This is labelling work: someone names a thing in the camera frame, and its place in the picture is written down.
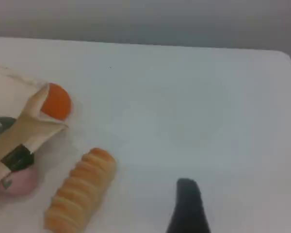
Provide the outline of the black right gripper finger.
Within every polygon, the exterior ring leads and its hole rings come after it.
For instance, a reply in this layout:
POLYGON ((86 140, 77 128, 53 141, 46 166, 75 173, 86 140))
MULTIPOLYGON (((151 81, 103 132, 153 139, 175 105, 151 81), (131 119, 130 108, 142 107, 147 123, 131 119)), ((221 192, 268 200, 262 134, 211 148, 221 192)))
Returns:
POLYGON ((177 180, 176 204, 166 231, 168 233, 211 233, 201 191, 196 181, 188 178, 177 180))

